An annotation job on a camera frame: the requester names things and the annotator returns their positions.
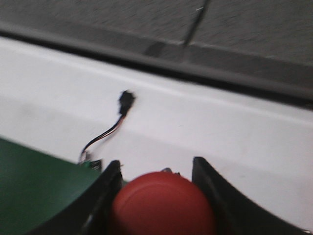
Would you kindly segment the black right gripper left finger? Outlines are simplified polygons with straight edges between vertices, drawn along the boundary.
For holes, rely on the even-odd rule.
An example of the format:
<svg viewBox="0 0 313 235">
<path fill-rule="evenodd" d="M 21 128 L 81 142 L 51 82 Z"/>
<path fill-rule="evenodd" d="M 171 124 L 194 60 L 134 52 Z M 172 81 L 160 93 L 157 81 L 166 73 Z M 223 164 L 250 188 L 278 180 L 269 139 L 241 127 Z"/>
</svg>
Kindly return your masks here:
<svg viewBox="0 0 313 235">
<path fill-rule="evenodd" d="M 120 161 L 112 161 L 74 202 L 30 235 L 106 235 L 112 202 L 122 188 Z"/>
</svg>

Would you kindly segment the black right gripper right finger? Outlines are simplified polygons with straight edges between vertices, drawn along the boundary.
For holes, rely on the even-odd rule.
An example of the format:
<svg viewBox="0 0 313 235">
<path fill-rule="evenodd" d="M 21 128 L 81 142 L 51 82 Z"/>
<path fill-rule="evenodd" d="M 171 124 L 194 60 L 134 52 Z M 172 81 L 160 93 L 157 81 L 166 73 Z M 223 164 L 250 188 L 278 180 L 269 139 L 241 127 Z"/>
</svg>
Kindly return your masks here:
<svg viewBox="0 0 313 235">
<path fill-rule="evenodd" d="M 219 235 L 311 235 L 263 209 L 230 184 L 203 157 L 193 158 L 192 182 L 214 212 Z"/>
</svg>

